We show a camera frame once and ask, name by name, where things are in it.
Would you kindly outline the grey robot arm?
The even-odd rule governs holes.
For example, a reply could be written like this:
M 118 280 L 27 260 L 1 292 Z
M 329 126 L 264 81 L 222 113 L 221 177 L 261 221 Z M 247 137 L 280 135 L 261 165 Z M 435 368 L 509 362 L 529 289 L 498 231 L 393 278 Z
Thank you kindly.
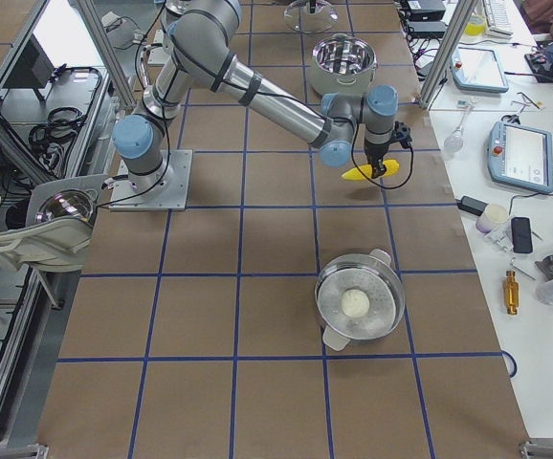
M 363 128 L 370 167 L 365 179 L 390 174 L 384 163 L 390 146 L 400 143 L 412 148 L 409 127 L 395 118 L 396 90 L 380 85 L 361 95 L 327 94 L 321 110 L 315 111 L 239 61 L 230 42 L 241 18 L 236 1 L 191 1 L 181 13 L 165 12 L 162 22 L 170 40 L 170 58 L 156 83 L 145 88 L 140 105 L 113 130 L 134 193 L 149 194 L 166 184 L 172 167 L 160 145 L 193 83 L 227 93 L 317 149 L 329 166 L 352 160 L 355 138 Z

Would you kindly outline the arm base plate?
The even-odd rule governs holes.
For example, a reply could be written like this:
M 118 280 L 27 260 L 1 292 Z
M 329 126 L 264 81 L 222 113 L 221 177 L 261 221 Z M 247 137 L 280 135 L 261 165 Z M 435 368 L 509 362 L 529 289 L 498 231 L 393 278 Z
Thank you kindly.
M 146 176 L 128 171 L 120 160 L 118 174 L 126 178 L 113 185 L 108 208 L 115 211 L 183 211 L 187 207 L 192 166 L 191 149 L 162 149 L 162 166 Z

